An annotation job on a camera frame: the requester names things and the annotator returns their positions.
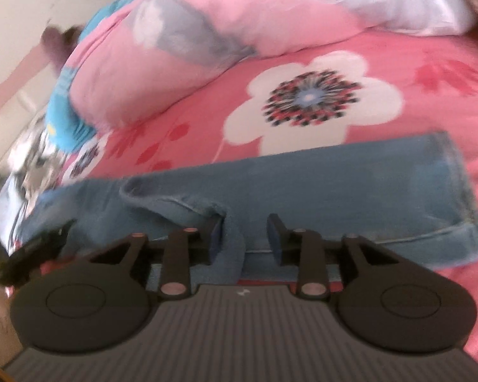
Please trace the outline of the blue denim jeans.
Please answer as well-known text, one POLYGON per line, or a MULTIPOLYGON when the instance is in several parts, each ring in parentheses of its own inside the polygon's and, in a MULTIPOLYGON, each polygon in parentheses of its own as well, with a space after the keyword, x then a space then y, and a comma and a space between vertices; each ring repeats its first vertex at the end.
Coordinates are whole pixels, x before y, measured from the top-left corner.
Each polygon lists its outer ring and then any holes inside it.
POLYGON ((63 256, 82 256, 132 233, 154 240, 223 220, 214 262, 195 284, 292 281, 266 226, 328 240, 364 236, 432 269, 478 260, 478 204, 459 151, 445 133, 282 153, 123 179, 87 179, 47 191, 22 222, 22 242, 69 224, 63 256))

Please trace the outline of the light blue sweatshirt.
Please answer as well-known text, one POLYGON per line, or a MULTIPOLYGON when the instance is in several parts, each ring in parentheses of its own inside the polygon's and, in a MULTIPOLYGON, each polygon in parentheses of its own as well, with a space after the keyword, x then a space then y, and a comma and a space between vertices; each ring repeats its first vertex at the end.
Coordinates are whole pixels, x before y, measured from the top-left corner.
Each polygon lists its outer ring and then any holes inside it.
POLYGON ((8 254, 15 250, 18 227, 25 217, 26 205, 23 180, 12 173, 0 190, 0 242, 8 254))

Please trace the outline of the white grey patterned blanket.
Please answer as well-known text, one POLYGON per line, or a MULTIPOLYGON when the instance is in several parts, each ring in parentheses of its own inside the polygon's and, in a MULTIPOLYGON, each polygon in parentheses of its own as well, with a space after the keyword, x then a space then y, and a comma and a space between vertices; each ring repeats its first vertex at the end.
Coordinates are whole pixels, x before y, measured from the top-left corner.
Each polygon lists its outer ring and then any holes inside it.
POLYGON ((45 117, 38 117, 20 133, 0 163, 0 193, 11 178, 13 189, 34 205, 39 196, 57 183, 66 154, 48 136, 45 117))

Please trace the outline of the pink cream headboard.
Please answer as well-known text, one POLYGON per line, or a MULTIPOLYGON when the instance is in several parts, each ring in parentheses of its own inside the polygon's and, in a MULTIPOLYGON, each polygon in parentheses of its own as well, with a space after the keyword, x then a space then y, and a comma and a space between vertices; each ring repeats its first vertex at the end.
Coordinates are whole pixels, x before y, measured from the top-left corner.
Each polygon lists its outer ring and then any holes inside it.
POLYGON ((44 50, 37 45, 0 83, 0 162, 20 132, 46 107, 55 80, 44 50))

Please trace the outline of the red floral bed blanket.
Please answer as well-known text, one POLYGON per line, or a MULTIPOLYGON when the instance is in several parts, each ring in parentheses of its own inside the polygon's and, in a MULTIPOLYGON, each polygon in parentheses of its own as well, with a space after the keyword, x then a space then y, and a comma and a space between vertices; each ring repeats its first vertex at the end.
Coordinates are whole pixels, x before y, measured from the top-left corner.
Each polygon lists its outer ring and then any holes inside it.
MULTIPOLYGON (((478 204, 478 44, 369 31, 245 61, 161 115, 91 140, 60 187, 433 133, 459 151, 478 204)), ((478 260, 438 270, 478 304, 478 260)), ((478 360, 478 321, 466 348, 478 360)))

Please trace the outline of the person in purple top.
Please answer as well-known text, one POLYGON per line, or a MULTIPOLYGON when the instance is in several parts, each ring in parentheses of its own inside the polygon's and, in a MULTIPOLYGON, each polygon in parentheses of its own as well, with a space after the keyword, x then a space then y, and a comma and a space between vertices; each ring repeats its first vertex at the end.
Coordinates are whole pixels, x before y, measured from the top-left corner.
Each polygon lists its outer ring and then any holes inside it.
POLYGON ((82 26, 73 26, 65 31, 56 26, 48 26, 41 35, 40 46, 57 75, 61 73, 64 64, 76 48, 82 31, 82 26))

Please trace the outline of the pink floral duvet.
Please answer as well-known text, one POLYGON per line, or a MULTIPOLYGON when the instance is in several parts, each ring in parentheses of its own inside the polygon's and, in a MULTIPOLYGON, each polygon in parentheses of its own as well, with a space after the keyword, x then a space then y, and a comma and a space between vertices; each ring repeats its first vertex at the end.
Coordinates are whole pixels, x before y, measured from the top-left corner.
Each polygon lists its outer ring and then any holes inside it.
POLYGON ((74 137, 163 112, 249 57, 276 57, 369 28, 460 35, 467 0, 118 0, 84 28, 48 104, 74 137))

